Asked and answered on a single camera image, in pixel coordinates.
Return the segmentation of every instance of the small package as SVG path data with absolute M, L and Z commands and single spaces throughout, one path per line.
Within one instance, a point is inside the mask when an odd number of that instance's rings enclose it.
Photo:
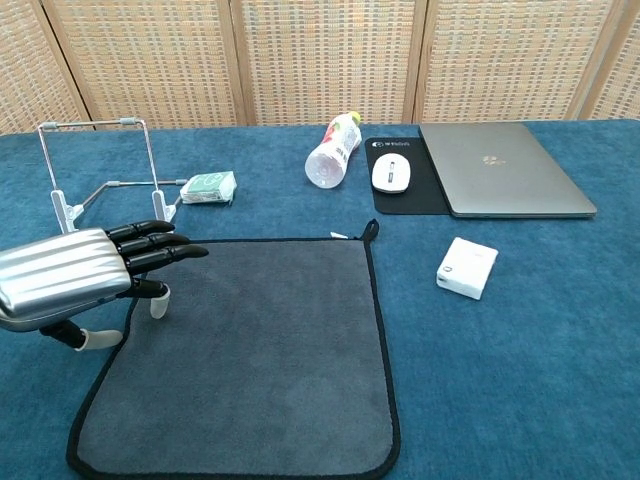
M 237 184 L 233 172 L 203 173 L 180 189 L 184 203 L 231 203 Z

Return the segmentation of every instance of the bottle cap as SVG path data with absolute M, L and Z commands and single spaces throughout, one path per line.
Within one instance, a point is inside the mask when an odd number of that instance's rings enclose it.
M 349 115 L 351 115 L 351 118 L 353 118 L 353 121 L 356 125 L 360 125 L 362 119 L 360 118 L 360 114 L 358 112 L 349 112 Z

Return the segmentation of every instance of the woven panel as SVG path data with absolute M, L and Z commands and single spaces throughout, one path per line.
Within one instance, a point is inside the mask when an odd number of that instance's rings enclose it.
M 246 0 L 258 124 L 401 121 L 413 0 Z
M 561 119 L 610 0 L 439 0 L 422 118 Z
M 95 120 L 137 116 L 154 128 L 236 123 L 214 0 L 53 4 Z
M 0 134 L 33 132 L 46 120 L 79 120 L 33 7 L 0 2 Z
M 620 51 L 592 118 L 640 118 L 640 13 Z

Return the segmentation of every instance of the plastic bottle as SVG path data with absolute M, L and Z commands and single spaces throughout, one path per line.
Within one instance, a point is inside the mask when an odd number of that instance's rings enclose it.
M 307 158 L 304 170 L 320 188 L 337 186 L 347 173 L 351 152 L 360 145 L 360 114 L 349 112 L 334 118 L 318 145 Z

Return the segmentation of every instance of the wicker folding screen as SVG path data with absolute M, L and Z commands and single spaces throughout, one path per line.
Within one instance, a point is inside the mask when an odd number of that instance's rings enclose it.
M 640 119 L 640 2 L 627 7 L 581 118 Z
M 248 117 L 259 125 L 411 121 L 426 0 L 233 0 Z
M 245 123 L 226 0 L 43 0 L 94 120 Z
M 46 120 L 86 120 L 37 1 L 0 2 L 0 134 L 34 132 Z
M 619 3 L 430 0 L 414 120 L 574 116 L 573 98 Z

